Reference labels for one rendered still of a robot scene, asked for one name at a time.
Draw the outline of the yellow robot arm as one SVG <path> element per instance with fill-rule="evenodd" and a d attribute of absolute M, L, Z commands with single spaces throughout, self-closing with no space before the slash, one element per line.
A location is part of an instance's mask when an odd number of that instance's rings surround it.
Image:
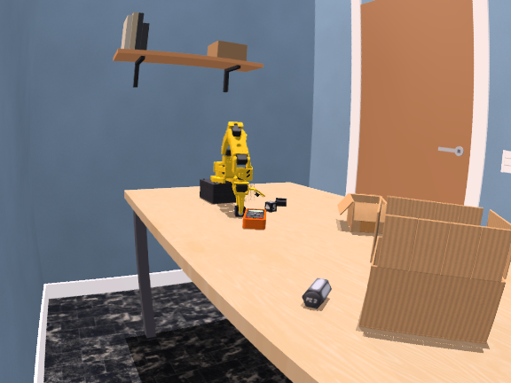
<path fill-rule="evenodd" d="M 229 121 L 222 146 L 222 155 L 225 156 L 223 156 L 223 163 L 216 162 L 216 175 L 213 176 L 212 182 L 223 184 L 225 180 L 231 182 L 233 179 L 253 181 L 253 168 L 250 164 L 246 141 L 247 134 L 243 130 L 242 122 Z M 228 146 L 231 149 L 227 149 Z M 237 168 L 237 165 L 246 165 L 246 167 Z"/>

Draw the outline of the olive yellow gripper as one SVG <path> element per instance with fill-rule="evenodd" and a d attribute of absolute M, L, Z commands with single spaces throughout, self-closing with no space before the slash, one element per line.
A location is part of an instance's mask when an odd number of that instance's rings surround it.
<path fill-rule="evenodd" d="M 259 197 L 259 193 L 260 196 L 265 197 L 265 195 L 259 192 L 256 188 L 249 188 L 248 184 L 249 182 L 245 182 L 245 180 L 233 179 L 232 181 L 232 189 L 234 195 L 236 195 L 236 204 L 239 205 L 240 214 L 243 212 L 245 195 L 248 195 L 249 191 L 255 191 L 256 197 Z"/>

